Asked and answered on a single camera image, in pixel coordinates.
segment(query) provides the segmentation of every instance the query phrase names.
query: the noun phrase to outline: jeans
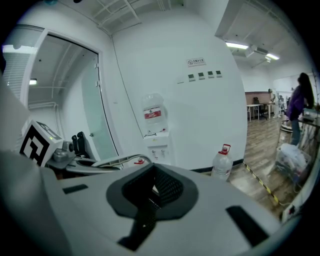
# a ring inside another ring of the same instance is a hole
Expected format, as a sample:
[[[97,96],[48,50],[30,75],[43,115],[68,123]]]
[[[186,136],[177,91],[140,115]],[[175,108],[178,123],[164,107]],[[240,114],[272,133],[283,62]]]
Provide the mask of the jeans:
[[[291,137],[290,144],[296,146],[300,141],[300,126],[299,126],[298,119],[292,120],[291,124],[292,124],[292,137]]]

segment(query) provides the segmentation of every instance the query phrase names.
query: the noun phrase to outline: small sign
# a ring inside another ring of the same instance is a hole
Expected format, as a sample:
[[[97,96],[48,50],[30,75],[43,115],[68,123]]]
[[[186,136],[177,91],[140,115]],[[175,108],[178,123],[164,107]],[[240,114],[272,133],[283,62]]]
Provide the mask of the small sign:
[[[204,58],[192,58],[192,59],[187,59],[186,63],[188,64],[188,67],[194,67],[194,66],[201,66],[201,65],[206,65],[205,59]]]
[[[147,109],[143,113],[144,113],[144,119],[156,118],[161,116],[160,107]]]

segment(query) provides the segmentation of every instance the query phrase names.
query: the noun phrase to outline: black rubber pad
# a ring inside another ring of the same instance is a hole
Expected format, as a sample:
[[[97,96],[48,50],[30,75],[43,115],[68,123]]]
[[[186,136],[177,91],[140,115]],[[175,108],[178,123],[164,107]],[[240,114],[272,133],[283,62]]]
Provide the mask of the black rubber pad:
[[[77,191],[80,191],[80,190],[85,190],[87,188],[88,188],[87,185],[80,184],[80,185],[76,185],[76,186],[66,187],[66,188],[63,189],[63,192],[65,194],[70,194],[70,193],[77,192]]]
[[[268,238],[262,228],[240,206],[231,206],[226,211],[253,247]]]

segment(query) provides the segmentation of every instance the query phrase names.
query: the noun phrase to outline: ceiling light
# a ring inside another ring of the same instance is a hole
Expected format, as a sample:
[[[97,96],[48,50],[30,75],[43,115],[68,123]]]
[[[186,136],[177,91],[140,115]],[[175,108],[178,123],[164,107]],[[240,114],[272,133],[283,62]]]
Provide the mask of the ceiling light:
[[[12,53],[12,54],[36,54],[37,47],[24,46],[21,45],[19,48],[14,48],[12,44],[6,44],[2,46],[3,53]]]
[[[237,44],[237,43],[231,43],[231,42],[226,42],[226,45],[228,47],[239,48],[239,49],[247,49],[249,47],[249,46],[246,46],[246,45]]]
[[[37,84],[37,79],[30,79],[29,85],[35,86]]]
[[[268,53],[267,56],[270,57],[271,59],[279,60],[279,57],[274,56],[274,55],[272,55],[272,54],[270,54],[270,53]]]

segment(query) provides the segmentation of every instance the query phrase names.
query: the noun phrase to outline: plastic water jug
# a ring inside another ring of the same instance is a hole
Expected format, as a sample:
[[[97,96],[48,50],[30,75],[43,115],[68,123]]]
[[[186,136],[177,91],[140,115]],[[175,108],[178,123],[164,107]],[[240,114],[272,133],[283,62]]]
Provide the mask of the plastic water jug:
[[[142,98],[142,108],[147,134],[165,132],[168,130],[164,98],[162,98],[159,93],[145,95]]]
[[[211,176],[226,181],[231,173],[233,161],[230,157],[229,150],[231,146],[223,144],[222,150],[216,154],[213,159],[213,168]]]

